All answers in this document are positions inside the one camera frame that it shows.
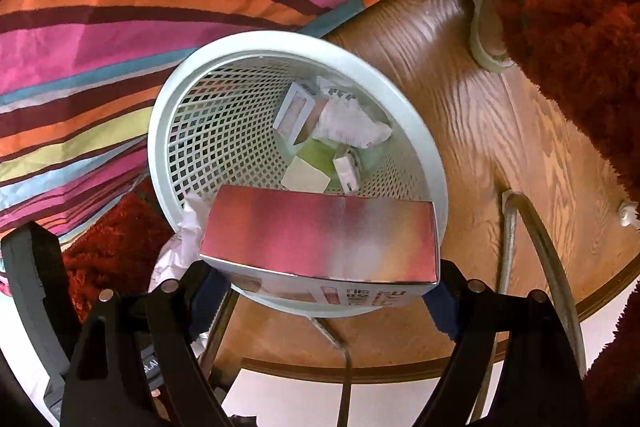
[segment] perforated basket wall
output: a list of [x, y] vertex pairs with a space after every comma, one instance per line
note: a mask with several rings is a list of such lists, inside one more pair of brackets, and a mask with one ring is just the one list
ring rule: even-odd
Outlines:
[[[299, 58], [252, 57], [197, 80], [174, 112], [167, 143], [178, 201], [191, 190], [214, 194], [221, 184], [284, 188], [287, 164], [271, 127], [275, 114], [292, 81], [328, 73], [338, 74]], [[402, 129], [391, 124], [388, 154], [358, 195], [424, 199], [422, 168]]]

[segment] red furry rug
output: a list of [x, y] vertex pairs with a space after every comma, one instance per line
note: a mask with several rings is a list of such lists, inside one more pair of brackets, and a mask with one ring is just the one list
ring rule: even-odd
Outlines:
[[[511, 57], [640, 201], [640, 0], [500, 0]], [[640, 425], [640, 287], [584, 379], [592, 427]]]
[[125, 194], [62, 254], [80, 319], [105, 288], [123, 295], [146, 292], [160, 249], [173, 233], [148, 178]]

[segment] wood grain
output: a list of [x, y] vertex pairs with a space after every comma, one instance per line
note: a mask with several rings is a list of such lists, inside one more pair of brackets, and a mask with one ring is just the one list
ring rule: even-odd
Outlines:
[[[384, 0], [328, 40], [385, 74], [433, 134], [449, 190], [443, 257], [467, 277], [495, 285], [500, 195], [507, 188], [521, 190], [545, 222], [580, 301], [640, 251], [640, 234], [618, 222], [625, 194], [589, 140], [518, 68], [500, 75], [475, 64], [466, 45], [471, 14], [471, 0]], [[536, 287], [545, 288], [545, 279], [520, 226], [510, 293], [526, 295]], [[390, 375], [394, 366], [428, 367], [424, 363], [447, 357], [452, 348], [421, 301], [332, 325], [350, 345], [354, 377], [373, 367], [389, 367]], [[342, 363], [306, 319], [244, 298], [216, 366], [232, 380], [242, 359], [251, 359], [254, 369], [260, 362], [265, 371], [286, 364], [302, 373], [308, 368], [310, 375], [313, 368], [339, 373]]]

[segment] white floor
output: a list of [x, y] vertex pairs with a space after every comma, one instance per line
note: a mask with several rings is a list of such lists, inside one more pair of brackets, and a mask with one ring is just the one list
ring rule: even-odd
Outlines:
[[[593, 363], [605, 344], [613, 340], [616, 322], [635, 284], [629, 285], [582, 323], [588, 365]], [[58, 422], [42, 402], [47, 374], [31, 347], [13, 299], [0, 295], [0, 317], [0, 349], [38, 409], [52, 425], [57, 426]], [[490, 399], [495, 392], [501, 367], [501, 363], [494, 367]], [[411, 426], [436, 382], [437, 379], [353, 386], [350, 427]], [[335, 425], [339, 404], [339, 384], [289, 380], [241, 371], [223, 407], [228, 415], [257, 416], [260, 427], [326, 427]]]

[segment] metal screw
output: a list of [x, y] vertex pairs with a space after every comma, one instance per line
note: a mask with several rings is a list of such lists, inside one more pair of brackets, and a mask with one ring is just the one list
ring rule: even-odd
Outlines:
[[178, 282], [175, 279], [167, 279], [162, 283], [160, 289], [164, 293], [173, 293], [178, 289]]
[[539, 302], [541, 304], [543, 302], [546, 302], [546, 300], [548, 299], [548, 297], [546, 296], [546, 293], [544, 293], [542, 290], [532, 290], [529, 295], [531, 295], [531, 298], [535, 302]]
[[100, 299], [100, 302], [109, 302], [111, 299], [113, 299], [113, 290], [102, 290], [100, 292], [100, 295], [98, 295], [98, 299]]
[[473, 293], [482, 293], [486, 290], [486, 286], [479, 279], [471, 279], [466, 285]]

